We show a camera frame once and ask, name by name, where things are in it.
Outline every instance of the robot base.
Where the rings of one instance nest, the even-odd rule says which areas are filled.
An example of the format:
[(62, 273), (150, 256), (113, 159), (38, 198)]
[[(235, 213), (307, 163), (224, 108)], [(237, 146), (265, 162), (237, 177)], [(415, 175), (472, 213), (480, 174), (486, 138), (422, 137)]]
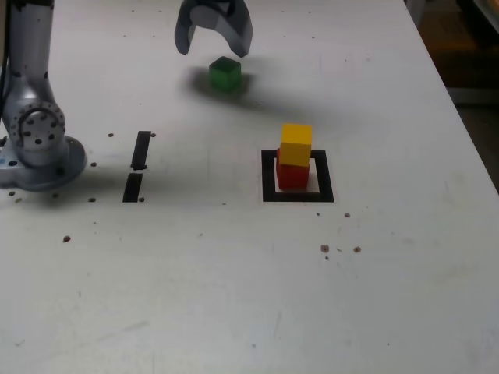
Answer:
[(68, 144), (66, 157), (42, 168), (28, 168), (18, 159), (7, 139), (0, 149), (0, 188), (40, 192), (72, 181), (87, 165), (87, 157), (80, 142), (69, 136), (65, 136), (65, 141)]

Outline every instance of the green cube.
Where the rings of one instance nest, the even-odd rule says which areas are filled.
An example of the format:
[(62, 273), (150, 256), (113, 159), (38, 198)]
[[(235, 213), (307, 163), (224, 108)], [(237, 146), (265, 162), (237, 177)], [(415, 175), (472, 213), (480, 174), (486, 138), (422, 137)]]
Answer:
[(230, 58), (220, 57), (210, 65), (210, 84), (213, 88), (231, 92), (241, 85), (241, 64)]

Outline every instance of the cube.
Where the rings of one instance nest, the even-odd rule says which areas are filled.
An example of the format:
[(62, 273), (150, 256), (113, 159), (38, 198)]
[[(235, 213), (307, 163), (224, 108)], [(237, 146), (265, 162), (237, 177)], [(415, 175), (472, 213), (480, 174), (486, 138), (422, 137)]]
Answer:
[(213, 88), (231, 92), (242, 82), (241, 64), (230, 58), (220, 57), (210, 65), (210, 84)]
[(307, 167), (312, 152), (312, 126), (286, 123), (282, 126), (281, 164)]
[(282, 190), (286, 189), (306, 189), (309, 184), (310, 166), (289, 166), (280, 163), (280, 152), (276, 163), (276, 174), (278, 185)]

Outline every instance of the stacked cubes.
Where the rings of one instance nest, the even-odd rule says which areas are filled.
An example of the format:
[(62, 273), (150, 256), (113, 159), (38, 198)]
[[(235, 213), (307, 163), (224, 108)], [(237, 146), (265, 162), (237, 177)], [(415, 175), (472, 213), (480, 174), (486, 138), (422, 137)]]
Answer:
[(278, 149), (276, 164), (280, 189), (306, 189), (311, 151), (311, 125), (286, 123), (282, 126), (281, 148)]

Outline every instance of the red cube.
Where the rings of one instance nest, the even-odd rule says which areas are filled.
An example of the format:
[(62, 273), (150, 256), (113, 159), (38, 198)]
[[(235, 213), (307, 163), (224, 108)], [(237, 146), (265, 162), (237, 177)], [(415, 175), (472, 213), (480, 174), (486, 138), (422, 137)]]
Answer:
[(276, 163), (279, 188), (282, 190), (306, 189), (306, 186), (309, 184), (310, 165), (307, 167), (281, 165), (279, 162), (280, 152), (281, 149), (279, 148)]

